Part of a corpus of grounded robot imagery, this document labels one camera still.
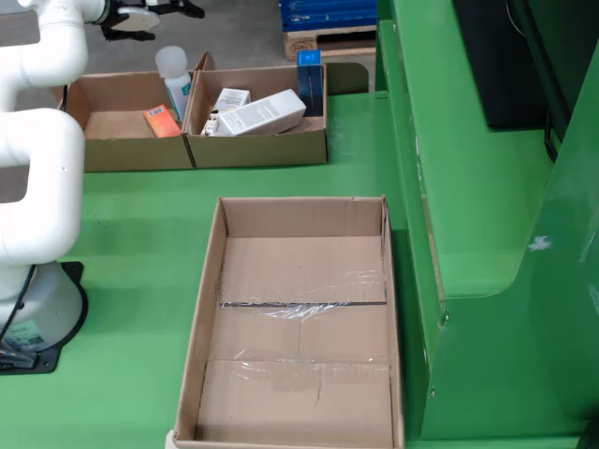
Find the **cable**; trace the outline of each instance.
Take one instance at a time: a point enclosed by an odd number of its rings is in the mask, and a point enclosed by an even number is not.
[[[21,292],[19,293],[19,296],[17,297],[17,300],[15,301],[15,305],[12,308],[12,312],[10,313],[8,320],[5,322],[4,327],[2,328],[2,331],[0,331],[0,343],[2,343],[2,339],[4,338],[5,334],[7,333],[8,328],[10,327],[10,324],[12,323],[12,320],[14,319],[15,315],[17,314],[17,311],[19,310],[19,307],[22,304],[22,299],[25,297],[25,293],[27,292],[29,283],[31,283],[31,279],[34,277],[34,271],[36,271],[36,266],[32,265],[31,268],[29,268],[29,274],[27,274],[27,278],[25,279],[25,284],[23,285]]]
[[[558,159],[558,151],[551,141],[551,113],[547,111],[547,119],[545,120],[545,150],[551,161],[555,162]]]
[[[518,31],[518,33],[519,33],[521,36],[524,36],[524,37],[526,37],[526,36],[524,35],[524,33],[522,33],[522,30],[520,30],[520,29],[519,29],[519,28],[516,26],[516,23],[514,22],[514,19],[512,19],[512,13],[511,13],[511,12],[510,12],[510,10],[509,10],[509,0],[505,0],[505,10],[507,11],[507,17],[509,17],[509,21],[512,23],[512,26],[514,27],[514,29],[515,29],[516,31]]]
[[[68,94],[68,86],[63,87],[63,111],[66,112],[66,96]]]

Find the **robotic arm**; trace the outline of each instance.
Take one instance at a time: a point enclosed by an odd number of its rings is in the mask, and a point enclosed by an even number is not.
[[[159,16],[172,12],[204,18],[204,10],[189,0],[109,0],[95,23],[102,26],[106,40],[154,40],[155,36],[147,30],[160,23]]]
[[[0,48],[0,167],[30,166],[25,197],[0,204],[0,369],[11,351],[22,358],[19,351],[31,354],[64,341],[82,309],[78,289],[55,260],[80,232],[85,137],[79,124],[57,109],[14,112],[17,92],[77,80],[88,62],[87,22],[100,25],[108,40],[147,40],[161,14],[204,16],[189,0],[19,3],[37,13],[40,40]],[[11,325],[21,326],[21,336],[32,329],[36,336],[18,339]]]

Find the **white box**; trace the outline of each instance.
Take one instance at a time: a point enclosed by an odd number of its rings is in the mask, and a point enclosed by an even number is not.
[[[247,105],[251,101],[252,98],[250,96],[250,91],[243,91],[241,89],[228,89],[227,87],[224,88],[218,95],[216,104],[210,113],[210,117],[208,117],[208,120],[204,124],[204,129],[200,135],[211,136],[214,134],[214,129],[216,129],[216,118],[218,117],[219,112],[224,112],[226,110],[238,108],[239,106]]]
[[[229,109],[238,108],[239,106],[247,105],[252,101],[250,91],[241,89],[228,89],[227,87],[221,91],[214,105],[214,109],[219,112],[224,112]]]
[[[218,114],[215,136],[279,134],[301,122],[306,105],[291,89]]]

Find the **black panel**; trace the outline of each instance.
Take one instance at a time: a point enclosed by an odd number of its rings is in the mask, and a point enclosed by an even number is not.
[[[542,128],[547,100],[526,38],[510,21],[506,0],[453,3],[489,127]]]

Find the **white plastic bottle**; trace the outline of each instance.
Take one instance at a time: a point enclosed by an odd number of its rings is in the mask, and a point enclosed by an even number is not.
[[[187,55],[180,47],[165,47],[156,54],[160,78],[165,79],[170,101],[180,122],[185,117],[187,100],[191,93],[191,77],[187,72]]]

